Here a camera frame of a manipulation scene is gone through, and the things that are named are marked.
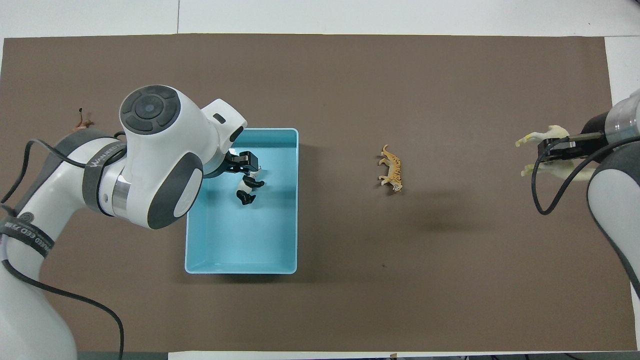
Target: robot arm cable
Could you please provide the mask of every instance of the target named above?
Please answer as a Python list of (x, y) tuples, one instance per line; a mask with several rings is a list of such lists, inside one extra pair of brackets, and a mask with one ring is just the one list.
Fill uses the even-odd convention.
[(604, 154), (606, 152), (609, 152), (609, 151), (611, 151), (611, 150), (613, 150), (613, 149), (615, 149), (617, 147), (620, 147), (622, 145), (626, 145), (628, 143), (640, 141), (640, 136), (634, 136), (634, 137), (631, 137), (631, 138), (626, 138), (624, 140), (609, 144), (609, 145), (607, 145), (605, 147), (602, 147), (601, 149), (597, 150), (593, 154), (589, 155), (586, 159), (584, 159), (584, 161), (582, 163), (580, 163), (580, 165), (576, 166), (575, 169), (571, 172), (571, 174), (564, 180), (564, 182), (560, 186), (560, 189), (558, 189), (558, 192), (556, 193), (556, 196), (554, 197), (553, 201), (551, 202), (551, 205), (549, 205), (549, 207), (547, 209), (542, 209), (542, 207), (540, 206), (540, 202), (538, 200), (538, 193), (536, 191), (536, 174), (538, 173), (538, 167), (540, 166), (540, 162), (542, 161), (542, 159), (545, 156), (547, 156), (547, 154), (551, 150), (551, 148), (555, 147), (559, 143), (570, 142), (570, 141), (571, 141), (571, 137), (570, 136), (566, 136), (564, 138), (560, 138), (560, 139), (555, 140), (554, 142), (550, 143), (545, 148), (545, 150), (540, 154), (540, 156), (538, 156), (538, 159), (536, 160), (536, 164), (533, 167), (533, 173), (531, 174), (531, 195), (533, 196), (533, 203), (536, 205), (536, 209), (542, 215), (551, 214), (551, 212), (556, 208), (556, 205), (560, 201), (560, 198), (564, 195), (564, 191), (567, 189), (567, 187), (569, 187), (569, 184), (571, 183), (573, 178), (584, 167), (586, 167), (594, 159), (596, 159), (597, 157), (601, 156), (602, 154)]
[[(14, 182), (13, 186), (11, 187), (11, 189), (9, 190), (9, 192), (7, 192), (7, 194), (2, 198), (2, 201), (0, 201), (0, 207), (2, 207), (10, 216), (16, 217), (16, 211), (11, 208), (10, 206), (6, 205), (5, 202), (13, 195), (13, 193), (16, 191), (16, 189), (18, 188), (18, 186), (20, 185), (20, 183), (22, 182), (22, 180), (24, 179), (24, 176), (27, 172), (27, 167), (29, 165), (29, 154), (31, 152), (31, 146), (34, 143), (39, 143), (40, 145), (44, 146), (47, 150), (49, 150), (49, 152), (51, 152), (52, 154), (54, 154), (55, 156), (59, 157), (62, 161), (66, 162), (66, 163), (70, 163), (73, 166), (76, 167), (80, 167), (80, 168), (84, 168), (85, 164), (83, 163), (79, 163), (77, 161), (71, 160), (69, 159), (67, 156), (65, 156), (64, 154), (62, 154), (60, 151), (56, 150), (54, 147), (51, 147), (49, 144), (45, 143), (42, 140), (38, 140), (38, 139), (34, 139), (34, 140), (30, 140), (27, 142), (27, 145), (24, 148), (24, 158), (22, 160), (22, 169), (20, 171), (20, 175), (18, 176), (18, 178), (16, 179), (16, 181)], [(122, 156), (124, 156), (126, 153), (126, 148), (121, 151), (121, 154), (118, 154), (116, 156), (114, 156), (113, 158), (110, 159), (110, 161), (108, 161), (108, 163), (112, 163), (115, 162), (117, 160), (119, 160), (120, 158), (122, 158)], [(46, 285), (42, 282), (36, 281), (28, 276), (25, 276), (24, 274), (22, 274), (21, 272), (19, 272), (18, 270), (16, 270), (11, 263), (9, 262), (8, 256), (6, 255), (6, 236), (4, 234), (0, 234), (0, 261), (2, 262), (4, 268), (11, 274), (13, 275), (15, 278), (17, 278), (18, 280), (35, 286), (37, 288), (40, 288), (42, 290), (57, 294), (57, 295), (62, 295), (64, 297), (68, 297), (71, 299), (75, 299), (75, 300), (80, 300), (82, 302), (85, 302), (89, 305), (93, 305), (103, 311), (105, 311), (107, 314), (109, 314), (114, 320), (115, 322), (118, 324), (118, 330), (120, 331), (120, 350), (118, 352), (118, 360), (122, 360), (122, 355), (124, 352), (124, 327), (122, 325), (122, 321), (120, 320), (120, 317), (118, 317), (118, 315), (111, 310), (110, 308), (106, 307), (105, 305), (102, 305), (101, 303), (89, 299), (87, 297), (84, 297), (82, 295), (78, 295), (75, 293), (71, 293), (65, 290), (61, 290), (58, 288), (55, 288), (53, 286), (49, 286)]]

